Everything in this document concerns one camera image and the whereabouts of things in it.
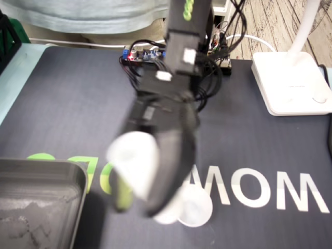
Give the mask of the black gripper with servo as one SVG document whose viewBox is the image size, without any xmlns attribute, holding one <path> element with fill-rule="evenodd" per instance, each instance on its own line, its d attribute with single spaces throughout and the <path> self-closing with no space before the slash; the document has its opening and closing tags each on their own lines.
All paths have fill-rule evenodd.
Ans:
<svg viewBox="0 0 332 249">
<path fill-rule="evenodd" d="M 190 173 L 196 159 L 198 125 L 190 101 L 141 96 L 130 107 L 124 133 L 152 133 L 158 145 L 158 168 L 145 204 L 147 217 L 159 214 L 171 202 Z"/>
</svg>

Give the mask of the narrow black gripper finger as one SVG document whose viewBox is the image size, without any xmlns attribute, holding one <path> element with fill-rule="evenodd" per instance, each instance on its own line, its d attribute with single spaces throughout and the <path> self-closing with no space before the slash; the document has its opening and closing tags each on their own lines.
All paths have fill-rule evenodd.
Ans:
<svg viewBox="0 0 332 249">
<path fill-rule="evenodd" d="M 132 190 L 115 170 L 112 170 L 112 196 L 113 206 L 117 212 L 126 212 L 132 206 Z"/>
</svg>

